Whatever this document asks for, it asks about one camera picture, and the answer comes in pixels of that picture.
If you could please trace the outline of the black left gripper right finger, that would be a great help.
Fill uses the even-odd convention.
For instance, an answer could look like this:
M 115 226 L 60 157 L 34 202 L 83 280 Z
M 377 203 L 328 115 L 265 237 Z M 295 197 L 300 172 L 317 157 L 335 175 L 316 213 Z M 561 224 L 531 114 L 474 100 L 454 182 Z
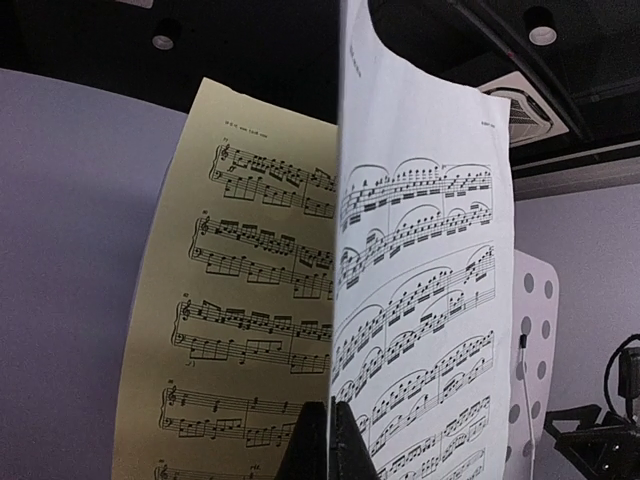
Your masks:
M 377 480 L 378 474 L 347 402 L 332 400 L 332 480 Z

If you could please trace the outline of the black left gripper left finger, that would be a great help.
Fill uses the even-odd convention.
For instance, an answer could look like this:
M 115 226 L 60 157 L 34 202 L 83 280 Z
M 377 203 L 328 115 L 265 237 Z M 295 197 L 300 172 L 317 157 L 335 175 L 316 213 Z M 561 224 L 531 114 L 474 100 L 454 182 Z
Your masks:
M 322 402 L 305 402 L 300 410 L 276 480 L 325 480 L 327 411 Z

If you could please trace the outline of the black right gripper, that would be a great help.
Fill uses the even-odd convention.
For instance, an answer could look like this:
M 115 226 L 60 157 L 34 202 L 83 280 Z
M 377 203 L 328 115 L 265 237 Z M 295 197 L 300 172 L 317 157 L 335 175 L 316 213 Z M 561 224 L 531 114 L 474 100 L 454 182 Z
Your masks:
M 585 479 L 638 479 L 639 410 L 607 411 L 598 422 L 601 411 L 597 404 L 548 411 L 544 431 Z M 576 422 L 576 429 L 561 431 L 557 422 Z

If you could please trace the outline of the white perforated music stand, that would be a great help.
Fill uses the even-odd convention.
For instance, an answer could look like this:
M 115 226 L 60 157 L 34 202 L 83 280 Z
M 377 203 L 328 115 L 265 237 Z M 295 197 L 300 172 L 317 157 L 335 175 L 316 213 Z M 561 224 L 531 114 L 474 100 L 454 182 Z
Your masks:
M 548 407 L 556 345 L 559 281 L 553 266 L 514 252 L 511 396 L 503 477 L 529 479 Z

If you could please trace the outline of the yellow sheet music page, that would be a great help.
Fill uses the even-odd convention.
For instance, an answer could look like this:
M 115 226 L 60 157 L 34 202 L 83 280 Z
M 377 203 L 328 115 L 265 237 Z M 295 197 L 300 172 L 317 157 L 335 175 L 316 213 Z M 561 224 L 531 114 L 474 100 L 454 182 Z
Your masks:
M 327 399 L 336 137 L 201 83 L 137 282 L 114 478 L 271 479 Z

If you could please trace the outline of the white sheet music page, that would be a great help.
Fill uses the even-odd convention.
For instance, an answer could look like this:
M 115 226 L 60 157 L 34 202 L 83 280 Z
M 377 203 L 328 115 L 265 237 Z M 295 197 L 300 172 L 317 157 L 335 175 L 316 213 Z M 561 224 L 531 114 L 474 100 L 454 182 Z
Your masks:
M 507 99 L 389 50 L 342 7 L 330 393 L 383 479 L 499 479 L 510 405 Z

